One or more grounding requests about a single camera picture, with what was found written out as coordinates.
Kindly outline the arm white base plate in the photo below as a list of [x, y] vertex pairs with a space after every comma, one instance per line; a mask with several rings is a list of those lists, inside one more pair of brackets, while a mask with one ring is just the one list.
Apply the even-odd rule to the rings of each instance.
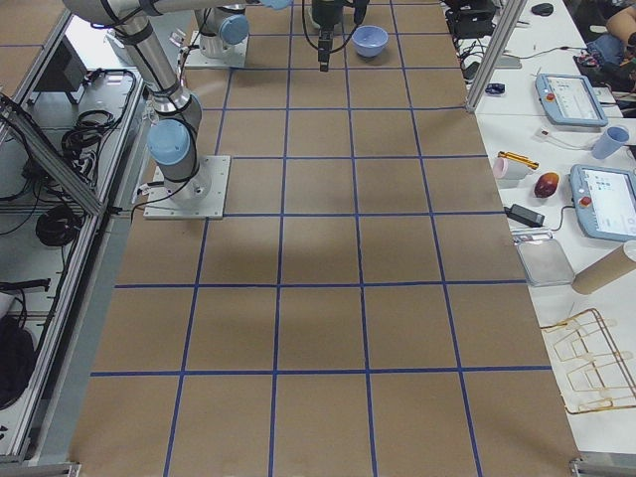
[[181, 189], [167, 182], [149, 192], [149, 206], [143, 217], [148, 220], [220, 220], [224, 216], [231, 157], [200, 157], [199, 172]]
[[185, 61], [188, 69], [242, 69], [245, 64], [248, 38], [236, 45], [224, 43], [217, 37], [199, 36], [194, 30], [191, 35], [194, 48]]

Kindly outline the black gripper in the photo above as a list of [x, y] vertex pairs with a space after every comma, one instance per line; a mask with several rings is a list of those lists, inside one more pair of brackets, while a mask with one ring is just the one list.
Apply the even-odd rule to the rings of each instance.
[[320, 30], [317, 46], [317, 58], [321, 73], [329, 71], [329, 62], [333, 46], [333, 29], [342, 22], [344, 3], [332, 0], [313, 0], [311, 18]]

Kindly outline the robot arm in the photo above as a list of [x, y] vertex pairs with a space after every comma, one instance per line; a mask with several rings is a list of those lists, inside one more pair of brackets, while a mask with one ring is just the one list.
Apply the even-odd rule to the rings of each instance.
[[197, 150], [202, 119], [198, 98], [183, 84], [183, 67], [172, 67], [151, 20], [181, 11], [194, 14], [204, 57], [220, 57], [225, 47], [242, 44], [249, 34], [244, 1], [68, 1], [66, 7], [96, 29], [111, 30], [146, 81], [158, 117], [147, 136], [148, 151], [163, 177], [163, 201], [183, 219], [218, 218], [225, 203], [227, 178], [213, 168], [229, 168], [227, 156]]
[[195, 11], [199, 31], [199, 47], [204, 57], [220, 59], [246, 40], [249, 22], [241, 4]]

